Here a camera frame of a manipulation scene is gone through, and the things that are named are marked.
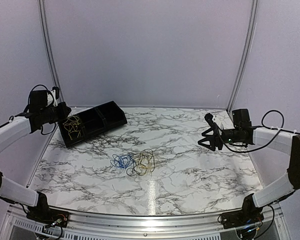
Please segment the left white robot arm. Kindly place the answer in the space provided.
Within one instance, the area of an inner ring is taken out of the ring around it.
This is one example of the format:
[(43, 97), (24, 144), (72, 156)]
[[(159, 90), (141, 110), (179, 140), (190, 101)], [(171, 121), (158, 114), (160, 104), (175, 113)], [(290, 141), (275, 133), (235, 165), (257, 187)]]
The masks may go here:
[[(33, 88), (23, 112), (11, 116), (8, 122), (0, 126), (0, 153), (19, 139), (40, 131), (42, 135), (45, 124), (54, 126), (68, 117), (71, 108), (66, 103), (58, 102), (60, 89), (56, 86), (49, 90)], [(5, 177), (0, 171), (0, 198), (8, 203), (18, 203), (28, 207), (30, 212), (43, 223), (53, 219), (45, 194), (31, 190)]]

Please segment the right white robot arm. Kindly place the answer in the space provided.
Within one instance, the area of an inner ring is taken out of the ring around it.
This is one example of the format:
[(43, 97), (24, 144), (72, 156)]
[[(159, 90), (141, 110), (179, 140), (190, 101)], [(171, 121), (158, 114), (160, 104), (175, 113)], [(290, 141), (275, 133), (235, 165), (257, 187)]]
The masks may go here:
[(246, 196), (237, 219), (242, 224), (253, 220), (263, 207), (280, 202), (300, 189), (300, 133), (264, 124), (253, 126), (246, 108), (232, 111), (233, 128), (221, 129), (211, 113), (204, 117), (209, 128), (197, 143), (211, 151), (236, 147), (255, 146), (254, 151), (265, 148), (284, 153), (290, 157), (286, 173), (262, 190)]

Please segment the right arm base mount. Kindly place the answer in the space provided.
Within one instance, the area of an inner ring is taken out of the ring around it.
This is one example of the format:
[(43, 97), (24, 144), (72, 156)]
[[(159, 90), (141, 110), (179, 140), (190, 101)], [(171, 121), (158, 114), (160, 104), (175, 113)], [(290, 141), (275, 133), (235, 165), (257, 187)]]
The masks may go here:
[(258, 212), (252, 216), (246, 216), (242, 211), (231, 211), (220, 214), (217, 221), (223, 225), (224, 229), (243, 227), (254, 223), (261, 223), (264, 220), (264, 215)]

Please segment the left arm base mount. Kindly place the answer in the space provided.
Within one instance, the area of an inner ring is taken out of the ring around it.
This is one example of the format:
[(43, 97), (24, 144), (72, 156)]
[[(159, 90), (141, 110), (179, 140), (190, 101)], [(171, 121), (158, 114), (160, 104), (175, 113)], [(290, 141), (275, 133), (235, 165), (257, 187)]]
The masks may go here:
[(39, 223), (45, 224), (47, 227), (62, 227), (66, 228), (69, 221), (70, 213), (64, 210), (58, 210), (48, 207), (42, 209), (38, 207), (26, 206), (26, 217)]

